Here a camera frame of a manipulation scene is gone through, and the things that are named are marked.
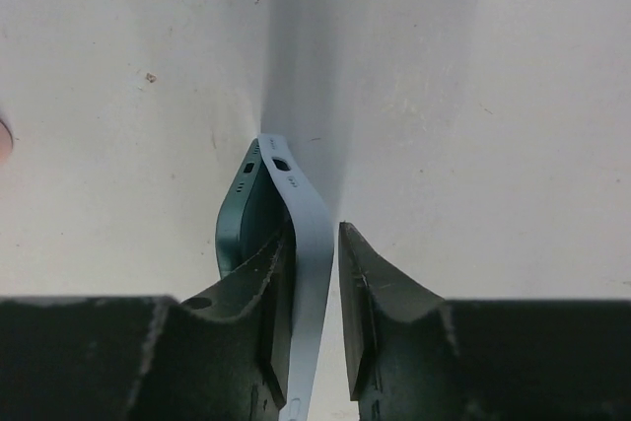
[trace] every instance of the white wall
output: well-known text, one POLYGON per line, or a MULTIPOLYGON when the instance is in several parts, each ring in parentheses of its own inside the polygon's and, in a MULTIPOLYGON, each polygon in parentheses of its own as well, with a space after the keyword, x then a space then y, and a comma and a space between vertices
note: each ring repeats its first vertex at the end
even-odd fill
MULTIPOLYGON (((0 293, 214 282, 262 123, 439 294, 631 296, 631 0, 255 2, 0 0, 0 293)), ((336 285, 316 420, 357 417, 336 285)))

